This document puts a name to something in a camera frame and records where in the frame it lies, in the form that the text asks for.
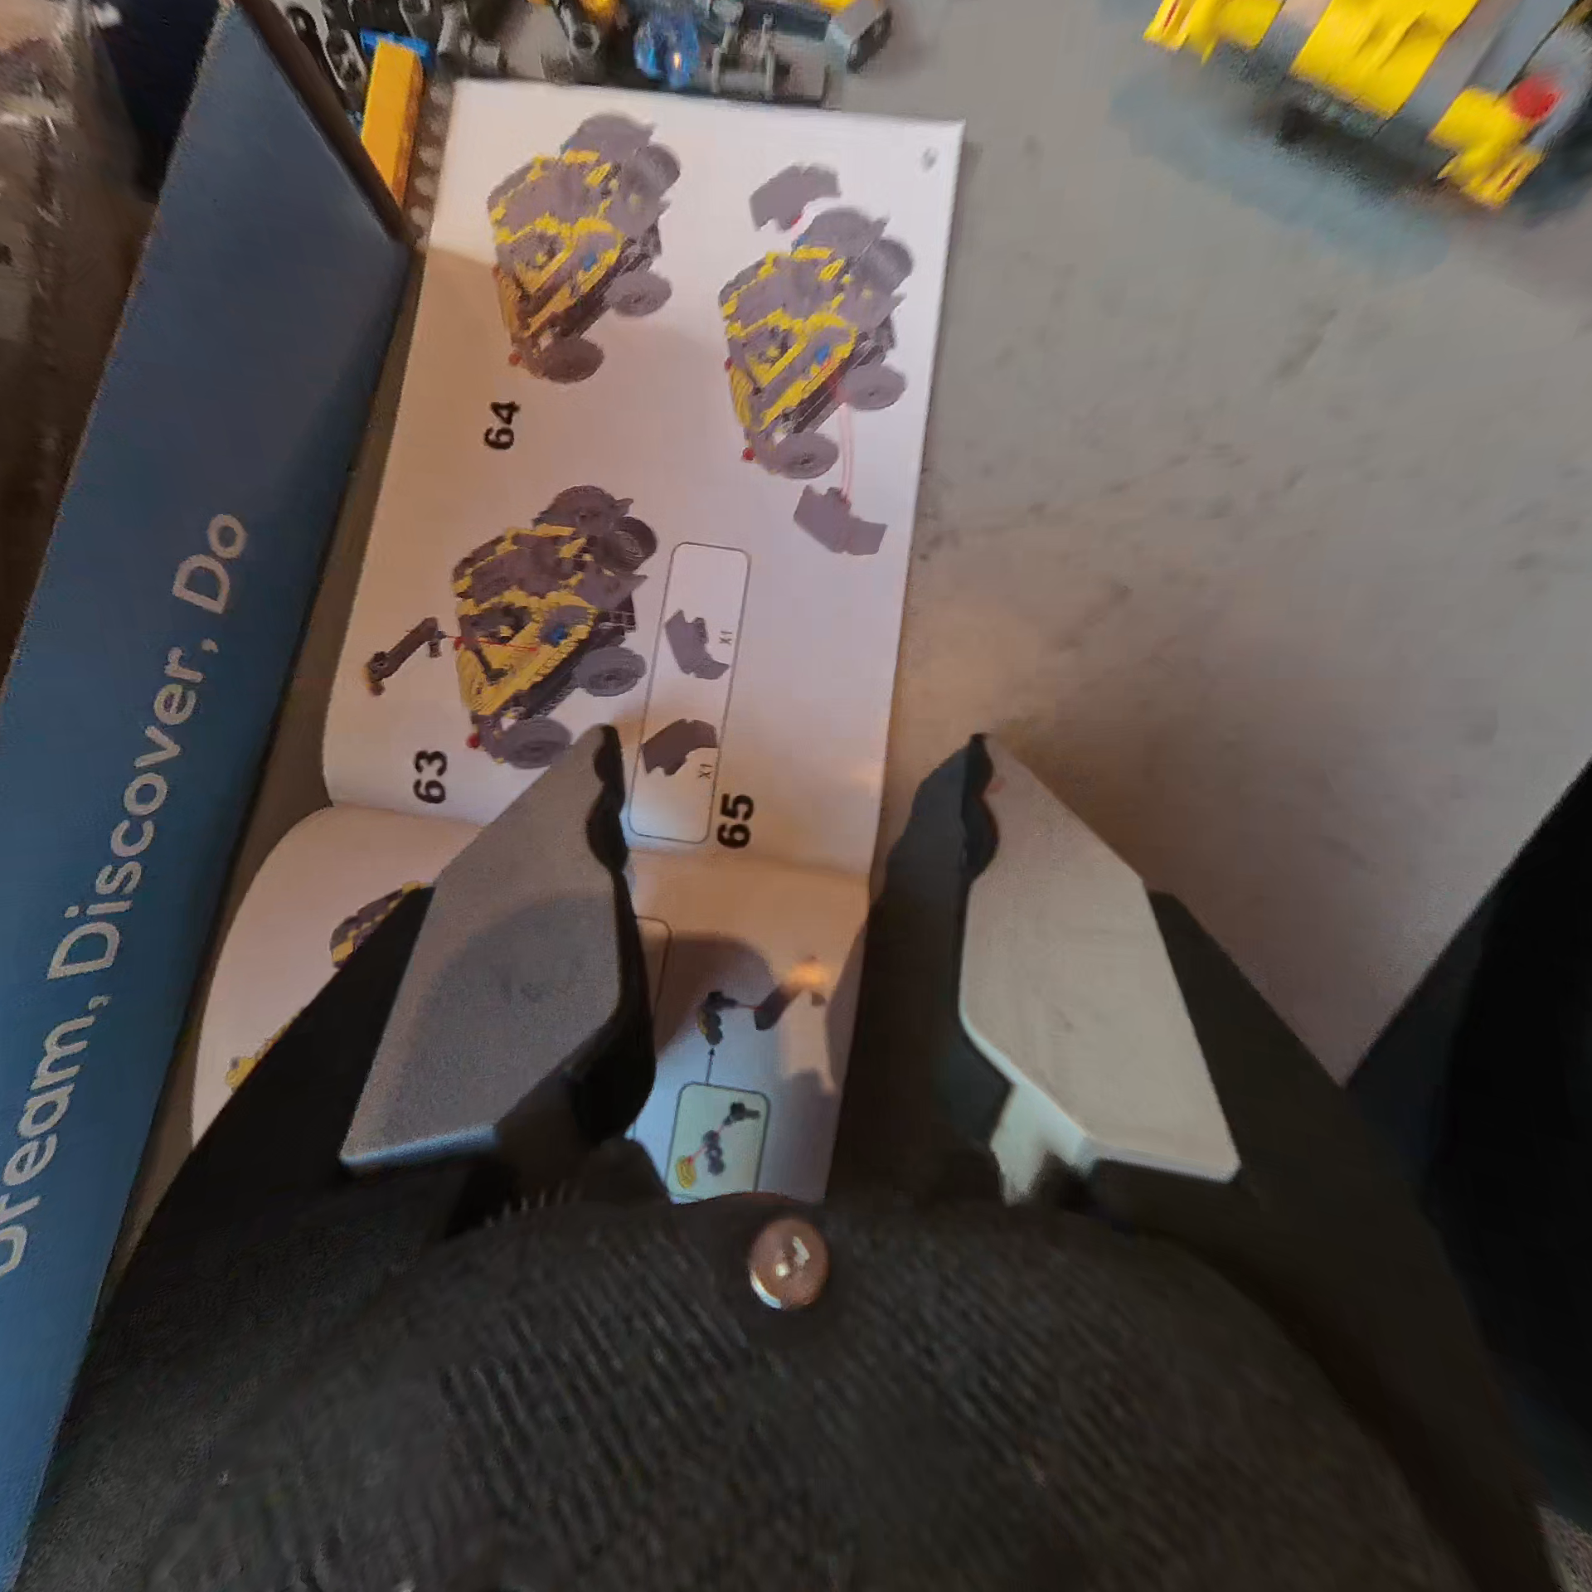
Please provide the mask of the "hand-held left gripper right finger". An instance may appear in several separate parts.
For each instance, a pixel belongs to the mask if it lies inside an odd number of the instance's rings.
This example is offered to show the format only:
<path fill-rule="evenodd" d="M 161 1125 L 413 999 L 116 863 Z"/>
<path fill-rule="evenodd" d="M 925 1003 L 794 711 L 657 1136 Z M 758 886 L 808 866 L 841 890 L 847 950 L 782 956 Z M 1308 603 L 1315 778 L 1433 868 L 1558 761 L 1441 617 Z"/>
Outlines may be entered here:
<path fill-rule="evenodd" d="M 1152 890 L 997 738 L 920 784 L 892 847 L 880 1060 L 1004 1202 L 1243 1171 Z"/>

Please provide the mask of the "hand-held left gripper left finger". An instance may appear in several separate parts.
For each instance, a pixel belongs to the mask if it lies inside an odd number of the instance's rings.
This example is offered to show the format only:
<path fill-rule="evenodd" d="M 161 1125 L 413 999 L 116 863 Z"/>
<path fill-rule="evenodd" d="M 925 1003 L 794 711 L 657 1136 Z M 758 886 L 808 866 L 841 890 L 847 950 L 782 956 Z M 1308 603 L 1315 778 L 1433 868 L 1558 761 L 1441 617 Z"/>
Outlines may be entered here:
<path fill-rule="evenodd" d="M 571 1171 L 634 1131 L 652 1005 L 628 863 L 625 748 L 596 725 L 437 871 L 349 1171 Z"/>

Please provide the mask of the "toy brick instruction booklet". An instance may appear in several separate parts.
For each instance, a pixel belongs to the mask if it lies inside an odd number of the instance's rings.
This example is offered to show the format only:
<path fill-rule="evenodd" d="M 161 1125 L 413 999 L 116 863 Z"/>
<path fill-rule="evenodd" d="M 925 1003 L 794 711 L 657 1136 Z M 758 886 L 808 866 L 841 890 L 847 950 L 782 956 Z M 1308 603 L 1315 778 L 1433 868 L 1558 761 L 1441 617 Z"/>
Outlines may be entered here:
<path fill-rule="evenodd" d="M 191 1143 L 408 894 L 622 738 L 672 1197 L 818 1197 L 966 121 L 452 89 L 328 804 L 258 866 Z"/>

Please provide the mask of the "grey desk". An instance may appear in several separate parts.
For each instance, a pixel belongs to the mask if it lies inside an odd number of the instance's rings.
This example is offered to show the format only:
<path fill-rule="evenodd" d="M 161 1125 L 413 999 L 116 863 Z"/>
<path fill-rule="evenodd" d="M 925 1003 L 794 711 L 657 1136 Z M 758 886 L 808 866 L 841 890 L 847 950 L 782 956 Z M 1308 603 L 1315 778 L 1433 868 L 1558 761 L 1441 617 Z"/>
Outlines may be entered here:
<path fill-rule="evenodd" d="M 1343 1084 L 1590 766 L 1590 182 L 1521 227 L 1542 171 L 1482 213 L 1283 145 L 1236 59 L 1139 39 L 1152 2 L 895 10 L 824 112 L 966 145 L 881 823 L 1004 741 Z M 397 398 L 273 847 L 328 804 Z"/>

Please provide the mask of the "blue cardboard box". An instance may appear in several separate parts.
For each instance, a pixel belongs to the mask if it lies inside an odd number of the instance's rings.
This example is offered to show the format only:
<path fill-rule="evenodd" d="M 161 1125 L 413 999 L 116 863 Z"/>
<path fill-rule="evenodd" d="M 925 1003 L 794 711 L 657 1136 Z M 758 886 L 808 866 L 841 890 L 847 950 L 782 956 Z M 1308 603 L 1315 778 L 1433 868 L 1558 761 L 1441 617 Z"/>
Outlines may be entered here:
<path fill-rule="evenodd" d="M 217 12 L 4 683 L 4 1589 L 413 271 L 294 48 Z"/>

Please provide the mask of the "crumpled clear plastic bags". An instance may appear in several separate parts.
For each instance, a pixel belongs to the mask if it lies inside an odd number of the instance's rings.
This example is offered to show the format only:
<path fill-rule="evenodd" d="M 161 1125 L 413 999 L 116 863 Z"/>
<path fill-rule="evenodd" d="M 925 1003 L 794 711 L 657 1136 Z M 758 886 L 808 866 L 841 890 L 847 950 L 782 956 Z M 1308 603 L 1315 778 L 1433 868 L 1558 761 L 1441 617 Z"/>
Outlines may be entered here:
<path fill-rule="evenodd" d="M 4 2 L 4 659 L 148 231 L 93 2 Z"/>

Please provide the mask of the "long yellow toy brick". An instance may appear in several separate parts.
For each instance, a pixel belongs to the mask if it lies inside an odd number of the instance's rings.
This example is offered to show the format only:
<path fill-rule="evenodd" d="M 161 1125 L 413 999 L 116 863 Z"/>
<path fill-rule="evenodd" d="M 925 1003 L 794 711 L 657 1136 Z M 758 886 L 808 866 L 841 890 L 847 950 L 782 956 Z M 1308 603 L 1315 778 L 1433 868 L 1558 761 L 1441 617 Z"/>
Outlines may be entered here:
<path fill-rule="evenodd" d="M 371 42 L 359 142 L 384 190 L 403 209 L 413 171 L 413 139 L 428 89 L 428 49 L 403 33 L 362 33 Z"/>

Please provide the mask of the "yellow toy brick vehicle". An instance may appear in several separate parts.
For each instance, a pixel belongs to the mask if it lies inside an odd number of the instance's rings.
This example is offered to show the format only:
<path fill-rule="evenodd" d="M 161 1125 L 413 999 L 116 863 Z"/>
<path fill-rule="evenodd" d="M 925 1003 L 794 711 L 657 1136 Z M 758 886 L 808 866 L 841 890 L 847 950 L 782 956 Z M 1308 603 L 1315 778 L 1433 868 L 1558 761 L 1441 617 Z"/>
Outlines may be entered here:
<path fill-rule="evenodd" d="M 1590 126 L 1590 2 L 1157 2 L 1141 39 L 1487 211 Z"/>

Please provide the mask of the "pile of loose toy bricks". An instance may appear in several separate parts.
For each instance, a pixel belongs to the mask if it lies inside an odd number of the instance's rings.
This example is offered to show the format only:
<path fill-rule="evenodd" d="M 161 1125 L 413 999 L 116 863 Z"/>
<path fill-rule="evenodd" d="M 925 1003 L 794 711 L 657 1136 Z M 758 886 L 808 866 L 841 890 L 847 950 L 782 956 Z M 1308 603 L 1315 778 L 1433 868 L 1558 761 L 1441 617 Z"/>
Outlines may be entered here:
<path fill-rule="evenodd" d="M 349 112 L 378 42 L 442 82 L 550 82 L 824 107 L 892 39 L 892 2 L 277 2 Z"/>

